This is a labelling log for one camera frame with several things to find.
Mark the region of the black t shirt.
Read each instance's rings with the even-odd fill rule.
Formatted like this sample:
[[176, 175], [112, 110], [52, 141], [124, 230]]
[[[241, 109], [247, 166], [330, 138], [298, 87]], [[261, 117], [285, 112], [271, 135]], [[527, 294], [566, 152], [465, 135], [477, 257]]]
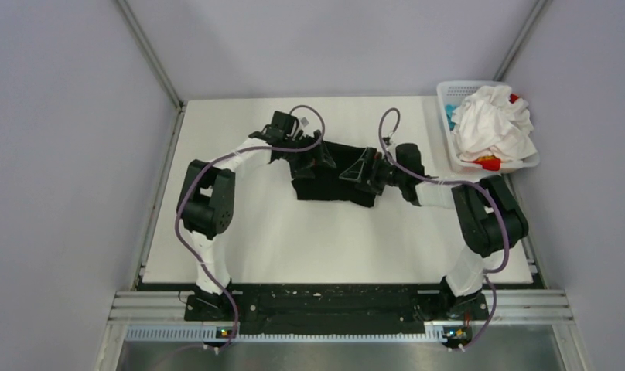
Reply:
[[[358, 206], [371, 208], [375, 204], [376, 195], [366, 191], [366, 180], [363, 182], [347, 182], [339, 179], [339, 174], [351, 166], [367, 147], [360, 148], [325, 141], [337, 168], [319, 170], [314, 179], [294, 179], [292, 186], [296, 197], [301, 201], [342, 201]], [[289, 163], [292, 176], [292, 164]]]

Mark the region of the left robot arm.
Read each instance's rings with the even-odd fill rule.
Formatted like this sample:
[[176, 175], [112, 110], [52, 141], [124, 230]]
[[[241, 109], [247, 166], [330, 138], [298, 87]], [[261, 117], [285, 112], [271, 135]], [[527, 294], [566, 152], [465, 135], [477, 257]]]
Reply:
[[323, 143], [326, 124], [311, 135], [303, 125], [292, 111], [275, 111], [269, 124], [236, 148], [207, 162], [194, 159], [186, 168], [174, 230], [197, 264], [194, 295], [214, 319], [226, 318], [234, 304], [222, 236], [234, 216], [237, 181], [279, 159], [291, 165], [335, 165]]

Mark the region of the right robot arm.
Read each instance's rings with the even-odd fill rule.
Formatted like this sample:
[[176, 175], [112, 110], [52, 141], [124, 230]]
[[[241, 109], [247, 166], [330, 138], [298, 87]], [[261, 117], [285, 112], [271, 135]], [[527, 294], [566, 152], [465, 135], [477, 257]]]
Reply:
[[398, 145], [394, 154], [367, 148], [339, 178], [375, 195], [386, 186], [396, 187], [415, 206], [456, 212], [464, 245], [441, 280], [438, 307], [447, 318], [459, 318], [469, 309], [488, 274], [501, 272], [514, 245], [528, 235], [527, 218], [502, 176], [478, 182], [434, 179], [425, 174], [421, 153], [412, 143]]

